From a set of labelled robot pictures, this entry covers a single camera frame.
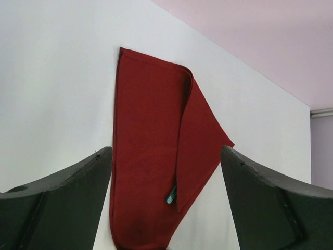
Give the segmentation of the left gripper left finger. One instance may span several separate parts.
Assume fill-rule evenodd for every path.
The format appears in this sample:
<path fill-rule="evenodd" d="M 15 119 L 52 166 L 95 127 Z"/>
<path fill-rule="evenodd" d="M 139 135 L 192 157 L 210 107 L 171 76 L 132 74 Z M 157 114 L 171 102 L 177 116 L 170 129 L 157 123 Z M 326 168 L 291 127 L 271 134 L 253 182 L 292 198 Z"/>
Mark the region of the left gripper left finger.
<path fill-rule="evenodd" d="M 1 193 L 1 249 L 92 249 L 112 173 L 112 148 Z"/>

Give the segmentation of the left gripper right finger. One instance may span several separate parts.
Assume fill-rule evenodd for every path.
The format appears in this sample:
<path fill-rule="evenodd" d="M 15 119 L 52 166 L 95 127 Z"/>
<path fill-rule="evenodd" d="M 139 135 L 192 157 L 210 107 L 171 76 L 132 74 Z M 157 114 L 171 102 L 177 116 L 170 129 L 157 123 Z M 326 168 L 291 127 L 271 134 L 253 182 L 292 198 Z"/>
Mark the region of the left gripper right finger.
<path fill-rule="evenodd" d="M 221 150 L 221 166 L 240 249 L 332 249 L 332 190 L 229 146 Z"/>

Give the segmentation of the red cloth napkin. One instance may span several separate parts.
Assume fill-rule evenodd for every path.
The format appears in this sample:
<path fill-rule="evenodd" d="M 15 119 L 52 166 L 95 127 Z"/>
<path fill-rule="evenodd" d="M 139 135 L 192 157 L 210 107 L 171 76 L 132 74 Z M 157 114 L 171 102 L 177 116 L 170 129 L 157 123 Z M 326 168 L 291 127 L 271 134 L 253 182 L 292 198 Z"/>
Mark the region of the red cloth napkin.
<path fill-rule="evenodd" d="M 234 143 L 184 66 L 120 48 L 114 100 L 113 242 L 117 249 L 167 249 L 220 150 Z"/>

